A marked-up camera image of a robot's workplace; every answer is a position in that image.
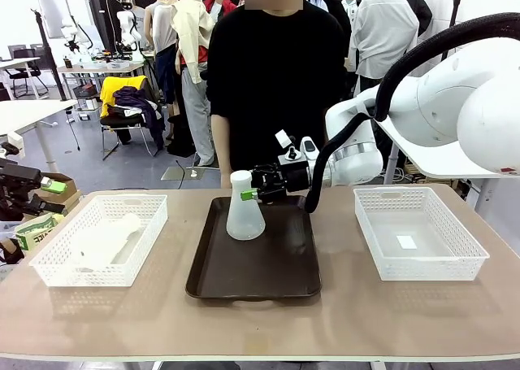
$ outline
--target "white basket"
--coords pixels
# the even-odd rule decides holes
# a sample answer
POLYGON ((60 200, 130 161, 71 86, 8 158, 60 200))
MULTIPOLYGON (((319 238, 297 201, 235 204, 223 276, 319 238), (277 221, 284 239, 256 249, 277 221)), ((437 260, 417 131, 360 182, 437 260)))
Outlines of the white basket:
POLYGON ((355 189, 356 217, 383 281, 472 281, 489 254, 433 189, 355 189))
POLYGON ((47 286, 131 286, 168 219, 166 195, 97 196, 29 263, 47 286), (92 271, 70 261, 71 240, 81 229, 133 213, 141 228, 105 268, 92 271))

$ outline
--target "plastic bottle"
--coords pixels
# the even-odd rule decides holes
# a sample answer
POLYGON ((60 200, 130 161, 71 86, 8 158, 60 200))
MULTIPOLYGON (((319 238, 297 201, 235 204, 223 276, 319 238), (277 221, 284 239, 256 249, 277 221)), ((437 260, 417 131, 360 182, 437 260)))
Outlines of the plastic bottle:
POLYGON ((231 174, 232 196, 227 216, 226 230, 236 240, 253 240, 266 228, 266 221, 257 201, 243 201, 241 193, 251 189, 251 172, 237 171, 231 174))

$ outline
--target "gray sweatpants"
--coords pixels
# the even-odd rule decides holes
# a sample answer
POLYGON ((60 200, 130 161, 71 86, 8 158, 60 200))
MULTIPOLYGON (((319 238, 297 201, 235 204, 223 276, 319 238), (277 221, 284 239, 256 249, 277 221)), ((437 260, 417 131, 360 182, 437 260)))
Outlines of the gray sweatpants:
MULTIPOLYGON (((199 63, 199 72, 207 69, 207 63, 199 63)), ((182 95, 186 106, 189 130, 192 133, 193 142, 198 156, 201 158, 199 165, 207 165, 213 162, 215 151, 211 137, 210 101, 206 96, 207 83, 202 81, 194 84, 189 70, 185 67, 182 71, 182 95)))

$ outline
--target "white label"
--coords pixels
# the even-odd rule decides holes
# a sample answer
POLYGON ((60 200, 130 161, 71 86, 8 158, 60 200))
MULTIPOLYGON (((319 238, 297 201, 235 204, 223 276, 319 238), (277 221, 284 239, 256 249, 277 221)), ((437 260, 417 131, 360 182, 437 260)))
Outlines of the white label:
POLYGON ((414 239, 411 236, 397 236, 403 250, 417 250, 414 239))

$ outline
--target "brown tray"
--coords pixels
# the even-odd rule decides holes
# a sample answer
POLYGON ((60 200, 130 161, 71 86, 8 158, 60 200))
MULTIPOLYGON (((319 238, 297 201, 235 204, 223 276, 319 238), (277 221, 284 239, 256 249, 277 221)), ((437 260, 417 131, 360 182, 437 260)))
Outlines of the brown tray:
POLYGON ((309 214, 300 197, 260 205, 266 231, 241 242, 226 231, 230 198, 211 202, 186 283, 194 298, 245 301, 308 298, 320 292, 309 214))

